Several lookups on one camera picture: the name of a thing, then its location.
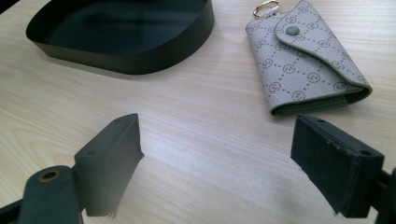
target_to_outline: wallet flap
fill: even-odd
[[[307,1],[301,1],[276,25],[278,40],[321,59],[350,84],[371,88],[332,30]]]

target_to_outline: black clamp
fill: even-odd
[[[114,217],[134,169],[144,157],[137,114],[110,122],[76,155],[76,164],[32,175],[23,198],[0,208],[0,224],[80,224],[89,217]]]
[[[317,186],[335,213],[396,223],[396,169],[382,170],[384,155],[323,119],[298,116],[291,158]]]

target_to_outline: wooden table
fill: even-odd
[[[269,115],[245,26],[260,1],[213,0],[216,23],[187,60],[127,76],[45,55],[25,36],[48,0],[0,15],[0,206],[27,178],[73,156],[113,119],[137,113],[139,163],[115,219],[85,223],[374,223],[335,216],[290,159],[295,117]],[[326,119],[396,166],[396,3],[311,3],[372,85],[362,102]],[[284,0],[283,10],[297,1]]]

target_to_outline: key wallet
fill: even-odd
[[[372,88],[332,30],[307,1],[250,22],[270,113],[290,116],[356,103]]]

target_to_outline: black tray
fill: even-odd
[[[139,75],[192,55],[213,24],[210,0],[52,0],[26,36],[50,57]]]

